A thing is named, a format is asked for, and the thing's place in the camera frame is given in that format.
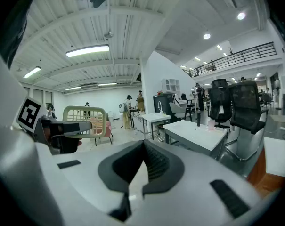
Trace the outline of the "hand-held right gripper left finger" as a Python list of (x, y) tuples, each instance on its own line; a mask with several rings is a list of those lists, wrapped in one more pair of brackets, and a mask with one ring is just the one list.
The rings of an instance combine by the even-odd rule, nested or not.
[(20, 212), (38, 226), (144, 226), (128, 196), (108, 189), (98, 174), (104, 158), (132, 145), (52, 155), (24, 132), (0, 128), (0, 184), (7, 205), (16, 206), (8, 210), (12, 224), (20, 224)]

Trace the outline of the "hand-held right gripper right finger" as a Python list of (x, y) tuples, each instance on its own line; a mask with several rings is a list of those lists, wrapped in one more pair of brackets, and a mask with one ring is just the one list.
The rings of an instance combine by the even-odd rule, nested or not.
[(220, 226), (232, 221), (210, 184), (214, 180), (224, 181), (249, 208), (261, 201), (248, 181), (210, 156), (165, 143), (155, 145), (178, 156), (184, 174), (169, 191), (145, 195), (130, 217), (132, 226)]

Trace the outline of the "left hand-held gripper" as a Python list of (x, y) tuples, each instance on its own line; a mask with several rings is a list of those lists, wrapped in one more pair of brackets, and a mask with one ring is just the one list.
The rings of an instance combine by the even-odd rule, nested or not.
[(80, 139), (74, 136), (92, 129), (89, 121), (57, 121), (44, 105), (30, 97), (21, 105), (16, 123), (35, 142), (47, 145), (52, 154), (75, 153)]

